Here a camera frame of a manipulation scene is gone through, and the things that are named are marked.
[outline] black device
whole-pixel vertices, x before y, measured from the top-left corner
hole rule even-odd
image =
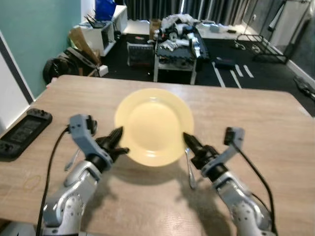
[[[94,29],[101,29],[101,28],[103,28],[106,25],[106,22],[97,21],[96,19],[94,19],[89,14],[87,16],[85,16],[84,18],[88,20],[88,22],[90,23],[90,25]]]
[[[237,33],[236,30],[233,30],[233,29],[228,29],[227,32],[228,33]]]
[[[315,89],[312,86],[304,81],[301,77],[295,76],[293,78],[297,88],[307,97],[312,99],[315,102]]]
[[[0,139],[0,161],[14,161],[51,123],[50,113],[29,109],[26,117],[17,123]]]
[[[216,58],[214,62],[218,69],[231,70],[235,66],[235,61],[231,59]]]

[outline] white cabinet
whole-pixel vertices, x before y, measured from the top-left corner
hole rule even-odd
[[[79,27],[81,27],[87,44],[93,51],[99,51],[100,56],[104,57],[116,43],[114,31],[123,32],[127,26],[127,7],[117,5],[112,21],[108,21],[101,29],[93,29],[91,26],[83,26],[82,24]]]

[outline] cable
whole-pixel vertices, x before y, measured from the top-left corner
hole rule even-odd
[[[255,174],[259,177],[263,185],[265,186],[268,196],[269,196],[269,202],[270,202],[270,216],[271,216],[271,231],[274,232],[276,235],[278,235],[277,229],[276,229],[276,224],[275,224],[275,207],[274,207],[274,200],[273,196],[270,190],[270,187],[267,183],[267,181],[264,179],[264,177],[261,175],[261,173],[258,171],[256,166],[250,161],[250,159],[240,150],[237,145],[232,141],[231,142],[234,148],[243,156],[243,158],[246,160],[246,162],[250,165],[252,170],[255,172]]]
[[[260,201],[260,203],[267,209],[267,211],[270,213],[270,211],[268,210],[267,205],[261,200],[260,197],[258,197],[256,194],[252,193],[252,196],[257,198],[258,201]]]
[[[114,20],[112,20],[112,22],[113,22],[114,30],[118,30],[117,25],[116,25],[116,22],[115,22]]]
[[[256,44],[253,44],[253,45],[252,45],[252,50],[253,50],[255,53],[260,53],[260,48],[259,48]]]
[[[234,40],[234,47],[237,49],[246,50],[245,46],[241,43],[238,43],[236,40]]]
[[[64,129],[64,131],[59,135],[59,137],[58,137],[58,139],[57,139],[57,141],[56,141],[56,143],[54,145],[53,151],[51,152],[50,158],[49,158],[45,190],[44,190],[43,197],[42,197],[42,200],[41,200],[41,206],[40,206],[40,210],[39,210],[38,222],[37,222],[37,227],[36,227],[36,236],[39,236],[39,234],[40,234],[41,221],[42,221],[42,218],[43,218],[43,209],[44,209],[44,205],[45,205],[45,202],[46,202],[46,195],[47,195],[48,187],[49,187],[50,169],[51,169],[51,165],[52,165],[52,162],[53,162],[53,158],[54,158],[56,149],[58,147],[58,144],[59,144],[61,138],[63,137],[63,135],[67,131],[68,131],[68,127],[66,129]]]
[[[97,74],[98,74],[98,76],[100,77],[99,66],[97,66],[97,67],[95,68],[95,70],[97,71]]]

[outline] robotic arm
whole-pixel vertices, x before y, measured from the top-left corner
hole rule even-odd
[[[76,115],[70,118],[69,132],[86,159],[70,172],[61,188],[46,201],[43,218],[44,236],[77,236],[86,204],[93,196],[103,171],[111,169],[120,154],[128,148],[117,148],[123,128],[113,130],[109,136],[91,137],[91,116]]]
[[[255,198],[249,189],[224,165],[241,148],[244,139],[242,128],[227,128],[224,144],[228,149],[219,154],[212,146],[203,146],[194,136],[184,133],[184,140],[193,151],[191,159],[204,177],[213,183],[217,194],[231,213],[238,236],[275,236],[271,231],[271,216],[268,209]]]

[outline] white wall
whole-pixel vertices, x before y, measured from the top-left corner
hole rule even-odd
[[[81,0],[81,20],[84,21],[87,14],[94,15],[95,0]]]
[[[2,54],[0,54],[0,133],[29,107]]]

